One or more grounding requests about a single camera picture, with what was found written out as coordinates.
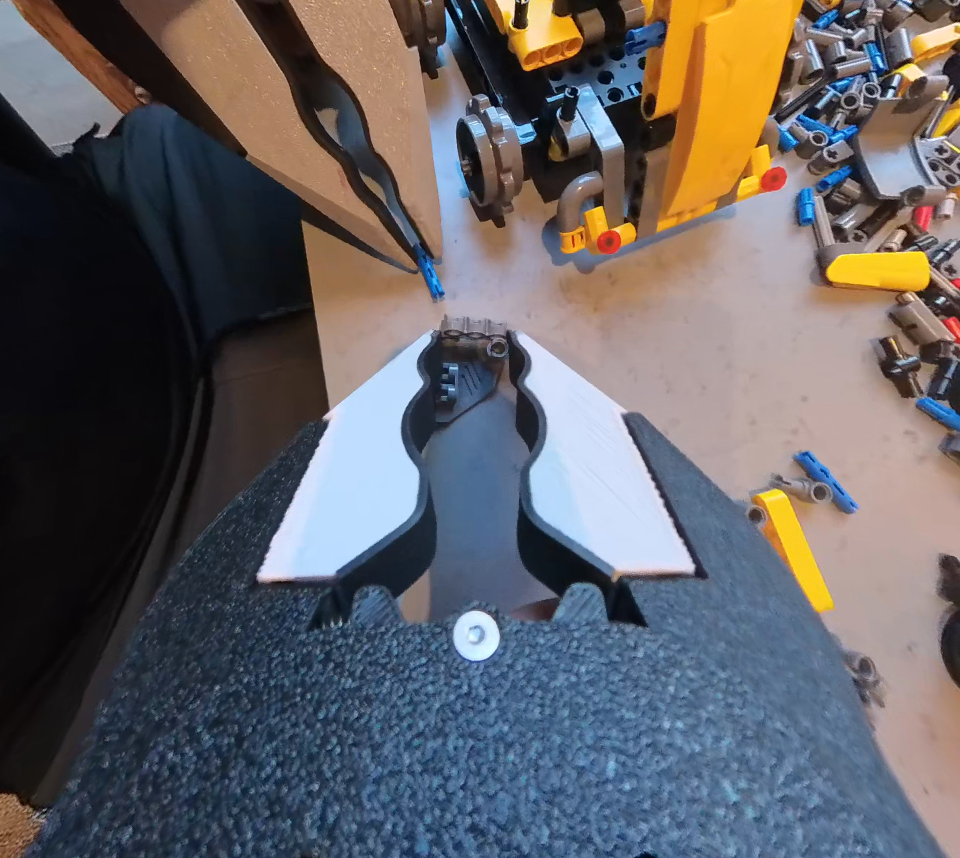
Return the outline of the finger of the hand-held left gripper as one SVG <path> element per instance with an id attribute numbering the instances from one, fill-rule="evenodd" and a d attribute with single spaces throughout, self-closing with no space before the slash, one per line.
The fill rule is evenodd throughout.
<path id="1" fill-rule="evenodd" d="M 309 131 L 291 85 L 237 0 L 120 0 L 266 175 L 384 260 L 403 253 L 344 166 Z"/>
<path id="2" fill-rule="evenodd" d="M 401 1 L 288 0 L 319 57 L 356 100 L 399 203 L 440 259 L 441 205 L 423 74 L 395 12 L 393 3 Z"/>

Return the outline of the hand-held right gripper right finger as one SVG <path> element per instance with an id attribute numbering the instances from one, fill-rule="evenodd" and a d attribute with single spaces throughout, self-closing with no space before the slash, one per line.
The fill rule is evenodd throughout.
<path id="1" fill-rule="evenodd" d="M 517 547 L 554 594 L 606 595 L 637 579 L 691 578 L 696 563 L 612 397 L 528 334 L 511 330 L 517 432 L 529 449 L 519 484 Z"/>

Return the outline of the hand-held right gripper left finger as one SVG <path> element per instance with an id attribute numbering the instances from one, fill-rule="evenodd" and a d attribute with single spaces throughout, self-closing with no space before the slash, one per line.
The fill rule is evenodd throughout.
<path id="1" fill-rule="evenodd" d="M 352 600 L 367 586 L 401 596 L 426 574 L 437 547 L 424 451 L 437 428 L 438 337 L 416 338 L 326 415 L 259 585 L 321 587 Z"/>

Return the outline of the grey angled panel piece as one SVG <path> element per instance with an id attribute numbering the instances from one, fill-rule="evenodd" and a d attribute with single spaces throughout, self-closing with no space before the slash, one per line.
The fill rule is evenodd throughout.
<path id="1" fill-rule="evenodd" d="M 843 650 L 843 660 L 862 704 L 885 708 L 885 682 L 876 663 L 867 654 L 851 649 Z"/>
<path id="2" fill-rule="evenodd" d="M 450 424 L 497 388 L 509 361 L 505 322 L 446 314 L 438 329 L 439 366 L 434 381 L 436 420 Z"/>

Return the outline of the blue pin piece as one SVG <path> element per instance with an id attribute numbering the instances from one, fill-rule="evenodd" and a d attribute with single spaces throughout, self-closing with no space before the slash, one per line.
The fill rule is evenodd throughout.
<path id="1" fill-rule="evenodd" d="M 420 243 L 414 247 L 414 260 L 428 289 L 431 299 L 434 301 L 444 300 L 446 297 L 446 292 L 440 277 L 438 276 L 434 260 L 426 248 Z"/>
<path id="2" fill-rule="evenodd" d="M 813 452 L 797 452 L 793 455 L 793 461 L 811 482 L 822 485 L 829 490 L 830 502 L 840 512 L 845 515 L 854 515 L 859 511 L 858 502 Z"/>

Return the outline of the wooden table leg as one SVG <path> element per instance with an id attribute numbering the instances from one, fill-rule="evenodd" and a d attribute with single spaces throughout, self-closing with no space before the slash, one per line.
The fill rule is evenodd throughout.
<path id="1" fill-rule="evenodd" d="M 54 0 L 12 0 L 19 14 L 122 113 L 152 103 L 152 96 L 102 55 Z"/>

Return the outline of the person's grey trouser leg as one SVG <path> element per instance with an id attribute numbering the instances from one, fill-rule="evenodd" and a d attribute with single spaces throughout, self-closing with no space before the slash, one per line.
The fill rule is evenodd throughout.
<path id="1" fill-rule="evenodd" d="M 173 296 L 191 359 L 189 426 L 124 620 L 58 768 L 40 787 L 45 795 L 17 795 L 29 803 L 57 795 L 133 628 L 170 568 L 328 407 L 300 200 L 241 157 L 178 156 L 165 130 L 141 157 L 125 141 L 125 118 L 106 137 L 82 136 L 64 156 L 81 163 L 135 224 Z"/>

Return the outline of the short yellow beam piece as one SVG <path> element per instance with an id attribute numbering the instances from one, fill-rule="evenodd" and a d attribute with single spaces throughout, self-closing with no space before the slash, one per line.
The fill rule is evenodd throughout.
<path id="1" fill-rule="evenodd" d="M 821 614 L 833 611 L 833 596 L 786 492 L 779 488 L 755 492 L 750 496 L 750 509 L 760 513 L 760 532 L 796 579 L 811 607 Z"/>

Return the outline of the black pin connector piece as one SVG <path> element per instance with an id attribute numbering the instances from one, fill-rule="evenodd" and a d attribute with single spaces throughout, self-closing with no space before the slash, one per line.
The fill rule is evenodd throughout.
<path id="1" fill-rule="evenodd" d="M 894 386 L 903 399 L 917 399 L 923 395 L 918 378 L 920 358 L 908 353 L 894 335 L 882 336 L 873 341 L 878 367 L 882 375 Z"/>

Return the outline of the yellow curved panel piece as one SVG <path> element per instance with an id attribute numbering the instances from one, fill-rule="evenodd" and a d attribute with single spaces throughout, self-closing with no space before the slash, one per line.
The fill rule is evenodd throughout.
<path id="1" fill-rule="evenodd" d="M 825 281 L 837 288 L 894 293 L 930 286 L 930 261 L 924 252 L 856 252 L 840 246 L 820 249 L 817 263 Z"/>

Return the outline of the yellow black toy brick vehicle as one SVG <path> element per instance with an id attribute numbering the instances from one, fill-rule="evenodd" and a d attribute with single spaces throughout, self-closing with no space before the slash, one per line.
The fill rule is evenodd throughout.
<path id="1" fill-rule="evenodd" d="M 455 128 L 475 214 L 525 180 L 564 254 L 612 255 L 781 188 L 770 118 L 804 0 L 412 0 L 481 90 Z"/>

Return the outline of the black spoked wheel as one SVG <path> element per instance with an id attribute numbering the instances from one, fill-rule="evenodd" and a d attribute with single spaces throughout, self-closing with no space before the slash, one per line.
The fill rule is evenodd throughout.
<path id="1" fill-rule="evenodd" d="M 956 686 L 959 686 L 959 559 L 950 553 L 938 558 L 938 595 L 950 605 L 941 629 L 942 663 Z"/>

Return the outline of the grey curved fender piece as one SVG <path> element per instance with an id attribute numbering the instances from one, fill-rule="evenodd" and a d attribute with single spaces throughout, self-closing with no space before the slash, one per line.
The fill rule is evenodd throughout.
<path id="1" fill-rule="evenodd" d="M 944 96 L 877 100 L 851 140 L 860 179 L 875 200 L 937 205 L 958 192 L 958 151 L 932 135 L 946 103 Z"/>

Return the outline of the pile of toy brick pieces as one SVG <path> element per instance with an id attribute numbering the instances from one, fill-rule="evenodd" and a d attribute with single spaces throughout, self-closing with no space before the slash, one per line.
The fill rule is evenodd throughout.
<path id="1" fill-rule="evenodd" d="M 959 0 L 805 0 L 794 40 L 774 120 L 780 149 L 803 158 L 813 179 L 798 192 L 797 224 L 812 230 L 816 262 L 820 250 L 837 246 L 926 255 L 924 290 L 864 291 L 893 296 L 894 336 L 921 362 L 922 396 L 905 400 L 945 431 L 941 452 L 957 465 L 959 184 L 937 205 L 878 201 L 860 178 L 852 142 L 881 97 L 945 97 L 932 135 L 958 152 L 959 177 Z"/>

